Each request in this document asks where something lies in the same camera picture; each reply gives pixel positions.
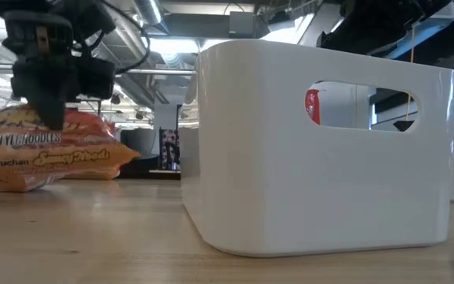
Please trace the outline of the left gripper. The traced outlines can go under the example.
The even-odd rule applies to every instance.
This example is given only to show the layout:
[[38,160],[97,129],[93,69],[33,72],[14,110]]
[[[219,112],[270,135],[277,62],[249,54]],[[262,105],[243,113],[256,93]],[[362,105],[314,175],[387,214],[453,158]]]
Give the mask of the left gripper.
[[7,37],[2,45],[17,56],[13,89],[50,130],[63,130],[67,98],[78,92],[71,49],[73,27],[52,13],[3,13]]

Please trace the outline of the patterned banner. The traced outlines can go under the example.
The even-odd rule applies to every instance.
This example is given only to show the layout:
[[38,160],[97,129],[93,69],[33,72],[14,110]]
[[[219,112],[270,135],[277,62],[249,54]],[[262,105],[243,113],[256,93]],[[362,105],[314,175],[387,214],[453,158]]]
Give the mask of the patterned banner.
[[180,142],[177,130],[159,130],[160,168],[180,170]]

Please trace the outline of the ceiling light panel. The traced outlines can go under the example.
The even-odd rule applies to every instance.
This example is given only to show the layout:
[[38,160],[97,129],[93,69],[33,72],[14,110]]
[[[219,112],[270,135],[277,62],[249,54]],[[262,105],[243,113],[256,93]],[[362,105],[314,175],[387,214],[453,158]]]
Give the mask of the ceiling light panel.
[[216,44],[227,42],[227,39],[164,39],[150,38],[151,50],[159,54],[197,54]]

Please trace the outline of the grey ceiling box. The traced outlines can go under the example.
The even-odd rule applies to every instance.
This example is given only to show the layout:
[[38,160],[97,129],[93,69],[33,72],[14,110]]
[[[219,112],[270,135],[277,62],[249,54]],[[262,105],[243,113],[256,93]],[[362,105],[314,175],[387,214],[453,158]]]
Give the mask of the grey ceiling box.
[[270,33],[262,17],[249,12],[229,13],[229,37],[231,39],[260,39]]

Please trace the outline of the silver ceiling duct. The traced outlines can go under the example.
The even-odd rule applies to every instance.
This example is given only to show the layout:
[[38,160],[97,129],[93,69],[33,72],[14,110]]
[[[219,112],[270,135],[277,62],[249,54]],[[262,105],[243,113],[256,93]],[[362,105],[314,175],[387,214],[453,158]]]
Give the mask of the silver ceiling duct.
[[164,11],[159,0],[133,0],[136,13],[145,25],[155,25],[162,22]]

